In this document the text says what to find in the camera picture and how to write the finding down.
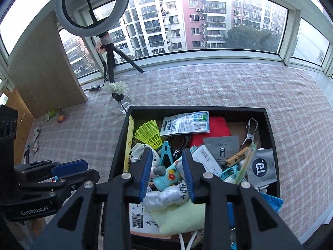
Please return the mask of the grey foil pouch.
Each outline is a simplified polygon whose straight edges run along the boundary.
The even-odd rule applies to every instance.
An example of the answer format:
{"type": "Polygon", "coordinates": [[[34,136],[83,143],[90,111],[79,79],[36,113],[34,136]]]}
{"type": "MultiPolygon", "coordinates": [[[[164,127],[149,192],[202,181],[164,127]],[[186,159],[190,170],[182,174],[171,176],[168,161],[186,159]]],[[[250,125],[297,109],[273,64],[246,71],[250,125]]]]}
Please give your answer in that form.
{"type": "Polygon", "coordinates": [[[240,144],[237,135],[226,137],[209,137],[203,139],[205,146],[219,165],[239,152],[240,144]]]}

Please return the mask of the clear plastic bag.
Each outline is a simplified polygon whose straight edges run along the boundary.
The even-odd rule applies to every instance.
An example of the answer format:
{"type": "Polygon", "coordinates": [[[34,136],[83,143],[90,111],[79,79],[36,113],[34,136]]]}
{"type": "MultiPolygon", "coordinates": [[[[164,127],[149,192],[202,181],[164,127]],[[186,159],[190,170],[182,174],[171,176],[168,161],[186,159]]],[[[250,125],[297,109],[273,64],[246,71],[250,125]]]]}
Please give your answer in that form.
{"type": "Polygon", "coordinates": [[[178,185],[165,188],[163,191],[151,191],[146,193],[142,201],[148,211],[167,209],[171,205],[181,206],[189,200],[189,193],[185,181],[178,185]]]}

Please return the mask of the white flower vase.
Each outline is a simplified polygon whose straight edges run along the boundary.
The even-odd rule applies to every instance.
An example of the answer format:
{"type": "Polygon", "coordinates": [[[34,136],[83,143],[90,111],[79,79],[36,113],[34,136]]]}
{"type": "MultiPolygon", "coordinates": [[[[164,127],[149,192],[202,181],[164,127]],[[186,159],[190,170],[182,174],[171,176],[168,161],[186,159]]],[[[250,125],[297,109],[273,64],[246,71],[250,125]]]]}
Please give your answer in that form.
{"type": "Polygon", "coordinates": [[[118,110],[126,115],[132,105],[132,100],[128,96],[128,84],[124,81],[111,82],[107,89],[111,93],[112,99],[116,101],[118,110]]]}

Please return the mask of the pink lotion bottle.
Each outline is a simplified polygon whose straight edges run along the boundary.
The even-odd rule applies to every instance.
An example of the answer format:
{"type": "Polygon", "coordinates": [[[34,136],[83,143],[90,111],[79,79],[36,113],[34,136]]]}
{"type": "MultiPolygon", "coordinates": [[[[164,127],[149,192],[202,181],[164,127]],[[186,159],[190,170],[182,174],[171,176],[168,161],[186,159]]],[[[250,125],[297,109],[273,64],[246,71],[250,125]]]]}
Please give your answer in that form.
{"type": "Polygon", "coordinates": [[[164,176],[166,174],[166,168],[165,166],[161,165],[161,166],[153,166],[151,168],[151,172],[150,172],[150,179],[153,179],[155,177],[158,176],[164,176]]]}

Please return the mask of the colourful drink carton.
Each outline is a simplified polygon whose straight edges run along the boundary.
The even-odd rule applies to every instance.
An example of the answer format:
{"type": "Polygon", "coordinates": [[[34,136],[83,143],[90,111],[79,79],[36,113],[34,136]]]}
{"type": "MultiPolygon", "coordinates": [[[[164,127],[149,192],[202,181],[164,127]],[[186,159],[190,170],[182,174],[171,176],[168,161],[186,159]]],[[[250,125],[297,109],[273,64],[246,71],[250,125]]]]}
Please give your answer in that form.
{"type": "Polygon", "coordinates": [[[174,160],[171,166],[166,168],[166,174],[164,176],[155,177],[153,184],[159,191],[163,191],[165,188],[181,181],[183,179],[182,173],[182,157],[180,157],[174,160]]]}

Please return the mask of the wooden clothes peg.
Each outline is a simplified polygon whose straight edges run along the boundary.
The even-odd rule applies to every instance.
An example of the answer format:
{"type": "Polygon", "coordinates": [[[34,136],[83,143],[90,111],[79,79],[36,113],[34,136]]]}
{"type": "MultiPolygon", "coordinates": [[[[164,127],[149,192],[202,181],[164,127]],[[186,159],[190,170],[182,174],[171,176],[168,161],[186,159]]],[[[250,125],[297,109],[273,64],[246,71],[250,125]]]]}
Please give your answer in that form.
{"type": "Polygon", "coordinates": [[[241,151],[239,151],[237,154],[233,155],[232,157],[228,158],[225,163],[228,167],[234,166],[241,160],[244,160],[248,154],[248,147],[245,147],[241,151]]]}

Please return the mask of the orange toy keychain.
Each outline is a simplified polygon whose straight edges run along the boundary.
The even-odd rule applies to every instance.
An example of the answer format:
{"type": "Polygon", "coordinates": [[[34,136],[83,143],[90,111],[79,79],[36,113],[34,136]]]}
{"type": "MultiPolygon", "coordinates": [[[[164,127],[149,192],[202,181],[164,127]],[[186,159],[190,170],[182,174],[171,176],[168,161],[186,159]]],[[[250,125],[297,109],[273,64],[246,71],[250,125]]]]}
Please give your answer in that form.
{"type": "Polygon", "coordinates": [[[61,109],[58,110],[58,114],[58,123],[63,123],[68,117],[67,114],[61,109]]]}

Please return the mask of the chopsticks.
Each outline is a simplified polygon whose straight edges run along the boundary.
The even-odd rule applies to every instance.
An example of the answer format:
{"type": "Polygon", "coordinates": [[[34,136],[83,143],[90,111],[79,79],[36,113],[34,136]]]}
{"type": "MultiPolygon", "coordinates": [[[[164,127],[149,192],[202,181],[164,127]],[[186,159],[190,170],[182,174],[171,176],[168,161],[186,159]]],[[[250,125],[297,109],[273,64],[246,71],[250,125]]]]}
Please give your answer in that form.
{"type": "Polygon", "coordinates": [[[240,171],[238,172],[236,179],[235,179],[235,184],[239,185],[244,176],[246,175],[247,172],[247,168],[250,164],[250,162],[252,161],[253,157],[255,156],[257,151],[257,142],[252,142],[251,145],[248,147],[247,153],[246,153],[246,158],[243,162],[242,167],[240,168],[240,171]]]}

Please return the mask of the orange label box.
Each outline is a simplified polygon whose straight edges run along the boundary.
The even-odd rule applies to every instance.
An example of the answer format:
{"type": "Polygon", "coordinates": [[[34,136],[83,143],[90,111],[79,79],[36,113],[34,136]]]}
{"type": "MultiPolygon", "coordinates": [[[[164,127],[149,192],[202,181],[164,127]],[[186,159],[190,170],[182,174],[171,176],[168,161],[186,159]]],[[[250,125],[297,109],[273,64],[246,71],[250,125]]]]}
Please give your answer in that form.
{"type": "Polygon", "coordinates": [[[129,204],[129,223],[132,235],[143,236],[154,239],[170,239],[160,233],[157,222],[152,218],[150,212],[144,210],[142,204],[129,204]]]}

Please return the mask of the teal clothes peg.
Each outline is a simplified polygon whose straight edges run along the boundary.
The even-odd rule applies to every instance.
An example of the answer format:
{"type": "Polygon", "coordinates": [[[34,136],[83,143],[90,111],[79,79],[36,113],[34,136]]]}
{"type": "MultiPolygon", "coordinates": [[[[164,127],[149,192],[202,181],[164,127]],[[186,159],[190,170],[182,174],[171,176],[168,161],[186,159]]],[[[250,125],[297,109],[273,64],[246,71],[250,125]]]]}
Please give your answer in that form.
{"type": "Polygon", "coordinates": [[[228,167],[227,169],[225,169],[221,175],[220,178],[228,183],[234,183],[236,180],[236,177],[238,175],[239,172],[239,167],[238,165],[233,165],[231,167],[228,167]]]}
{"type": "Polygon", "coordinates": [[[174,163],[173,156],[170,149],[170,144],[168,141],[163,142],[163,146],[160,150],[160,165],[169,167],[174,163]]]}

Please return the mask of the wooden backboard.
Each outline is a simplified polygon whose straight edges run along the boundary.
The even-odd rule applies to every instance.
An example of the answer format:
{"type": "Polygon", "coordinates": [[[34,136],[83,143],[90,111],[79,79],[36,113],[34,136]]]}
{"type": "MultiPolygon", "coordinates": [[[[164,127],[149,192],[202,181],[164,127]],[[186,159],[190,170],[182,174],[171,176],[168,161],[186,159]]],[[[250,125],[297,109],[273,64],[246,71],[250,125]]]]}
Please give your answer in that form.
{"type": "Polygon", "coordinates": [[[55,12],[38,14],[28,25],[9,55],[9,75],[35,118],[51,109],[85,103],[64,51],[55,12]]]}

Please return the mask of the blue white product package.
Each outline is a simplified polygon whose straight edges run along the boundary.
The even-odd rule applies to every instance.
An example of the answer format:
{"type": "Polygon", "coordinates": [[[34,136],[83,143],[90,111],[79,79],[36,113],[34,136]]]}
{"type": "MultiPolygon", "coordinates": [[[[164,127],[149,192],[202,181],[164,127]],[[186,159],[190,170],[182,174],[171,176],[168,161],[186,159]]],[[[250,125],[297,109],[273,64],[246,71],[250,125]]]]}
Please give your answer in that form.
{"type": "Polygon", "coordinates": [[[160,136],[170,137],[180,134],[197,134],[209,132],[209,112],[199,111],[165,117],[163,119],[160,136]]]}

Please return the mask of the black wet wipes pack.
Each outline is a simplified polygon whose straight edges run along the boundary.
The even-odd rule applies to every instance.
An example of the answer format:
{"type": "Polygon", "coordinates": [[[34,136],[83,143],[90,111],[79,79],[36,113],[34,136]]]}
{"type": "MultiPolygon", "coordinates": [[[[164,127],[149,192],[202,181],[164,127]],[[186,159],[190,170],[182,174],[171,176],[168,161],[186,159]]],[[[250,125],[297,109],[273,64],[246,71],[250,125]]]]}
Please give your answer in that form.
{"type": "Polygon", "coordinates": [[[25,164],[29,164],[30,163],[30,150],[29,149],[27,149],[24,152],[24,163],[25,164]]]}

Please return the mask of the black tray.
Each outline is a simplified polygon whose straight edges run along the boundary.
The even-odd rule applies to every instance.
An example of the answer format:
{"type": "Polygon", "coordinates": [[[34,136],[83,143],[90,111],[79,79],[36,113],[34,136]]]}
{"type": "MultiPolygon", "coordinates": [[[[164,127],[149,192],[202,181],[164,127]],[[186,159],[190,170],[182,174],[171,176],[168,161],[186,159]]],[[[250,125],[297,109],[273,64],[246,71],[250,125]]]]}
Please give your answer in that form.
{"type": "MultiPolygon", "coordinates": [[[[134,163],[130,171],[121,174],[124,162],[128,125],[124,124],[116,146],[109,180],[103,184],[107,190],[104,200],[104,249],[131,249],[129,204],[139,203],[147,187],[142,185],[144,160],[134,163]]],[[[204,170],[184,149],[182,161],[185,181],[193,203],[205,205],[204,249],[229,249],[230,230],[228,203],[234,206],[236,244],[238,249],[301,248],[284,221],[248,183],[226,183],[204,170]]]]}

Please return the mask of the green plastic tube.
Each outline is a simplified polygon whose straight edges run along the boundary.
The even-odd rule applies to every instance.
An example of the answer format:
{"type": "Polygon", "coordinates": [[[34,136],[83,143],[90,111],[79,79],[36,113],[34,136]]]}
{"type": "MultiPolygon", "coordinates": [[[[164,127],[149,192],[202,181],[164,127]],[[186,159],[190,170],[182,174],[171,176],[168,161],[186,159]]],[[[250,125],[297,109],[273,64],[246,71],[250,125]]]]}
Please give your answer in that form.
{"type": "Polygon", "coordinates": [[[50,110],[49,113],[48,113],[48,117],[49,117],[49,118],[53,118],[53,117],[56,116],[58,113],[59,113],[59,110],[56,110],[56,109],[50,110]]]}

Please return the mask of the yellow shuttlecock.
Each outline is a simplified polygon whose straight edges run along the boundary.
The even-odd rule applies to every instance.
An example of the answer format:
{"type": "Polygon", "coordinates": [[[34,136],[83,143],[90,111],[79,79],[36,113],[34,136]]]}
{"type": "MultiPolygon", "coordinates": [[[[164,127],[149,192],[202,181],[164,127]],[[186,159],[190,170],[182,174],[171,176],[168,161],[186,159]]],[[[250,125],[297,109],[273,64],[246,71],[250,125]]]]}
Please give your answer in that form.
{"type": "Polygon", "coordinates": [[[163,145],[156,120],[143,123],[134,133],[134,137],[155,150],[158,150],[163,145]]]}

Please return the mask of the long yellow sachet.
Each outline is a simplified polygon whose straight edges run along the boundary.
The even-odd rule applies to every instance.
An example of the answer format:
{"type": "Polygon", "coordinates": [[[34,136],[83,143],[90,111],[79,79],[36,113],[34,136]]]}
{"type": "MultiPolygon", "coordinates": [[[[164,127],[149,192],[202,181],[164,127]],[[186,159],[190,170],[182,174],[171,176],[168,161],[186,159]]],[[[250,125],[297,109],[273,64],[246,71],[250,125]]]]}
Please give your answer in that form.
{"type": "Polygon", "coordinates": [[[130,154],[132,148],[132,141],[133,141],[133,133],[134,133],[134,120],[131,115],[129,115],[129,122],[128,122],[128,132],[126,135],[126,144],[125,144],[125,157],[124,157],[124,168],[123,172],[129,171],[130,166],[130,154]]]}

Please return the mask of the red cloth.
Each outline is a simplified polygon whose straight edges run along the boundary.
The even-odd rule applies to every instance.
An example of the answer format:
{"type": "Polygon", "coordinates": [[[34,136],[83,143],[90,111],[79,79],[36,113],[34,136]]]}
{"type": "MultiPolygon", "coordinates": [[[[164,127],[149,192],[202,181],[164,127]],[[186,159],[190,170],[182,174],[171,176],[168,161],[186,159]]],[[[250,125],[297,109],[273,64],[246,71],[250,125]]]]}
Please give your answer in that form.
{"type": "Polygon", "coordinates": [[[222,117],[209,117],[209,133],[197,133],[191,137],[190,147],[200,146],[204,143],[204,138],[227,137],[231,135],[230,129],[222,117]]]}

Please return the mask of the metal clamp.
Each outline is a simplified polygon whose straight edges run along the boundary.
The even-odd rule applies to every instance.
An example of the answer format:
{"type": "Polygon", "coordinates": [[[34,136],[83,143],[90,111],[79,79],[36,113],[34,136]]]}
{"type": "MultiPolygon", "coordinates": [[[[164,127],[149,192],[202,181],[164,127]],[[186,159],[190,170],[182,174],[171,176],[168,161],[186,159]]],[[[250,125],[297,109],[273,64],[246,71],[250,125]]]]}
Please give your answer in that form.
{"type": "Polygon", "coordinates": [[[246,129],[247,129],[247,134],[244,141],[239,147],[240,150],[244,149],[245,147],[249,147],[255,141],[255,134],[258,129],[257,120],[254,118],[249,119],[246,129]]]}

